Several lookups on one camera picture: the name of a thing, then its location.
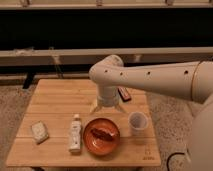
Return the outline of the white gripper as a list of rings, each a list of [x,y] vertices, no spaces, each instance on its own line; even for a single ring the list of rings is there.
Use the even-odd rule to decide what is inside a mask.
[[[90,108],[91,114],[100,111],[102,109],[101,106],[103,106],[103,107],[114,106],[114,108],[116,110],[118,110],[119,112],[126,113],[125,109],[120,104],[118,104],[119,103],[118,95],[109,96],[109,97],[98,95],[97,96],[97,103],[98,103],[98,105],[97,104],[91,105],[91,108]]]

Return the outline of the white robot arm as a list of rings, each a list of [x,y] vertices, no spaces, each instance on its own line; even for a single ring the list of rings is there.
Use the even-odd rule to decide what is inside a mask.
[[[202,104],[186,146],[184,171],[213,171],[213,61],[125,67],[110,55],[89,70],[97,102],[113,106],[117,87],[140,89]]]

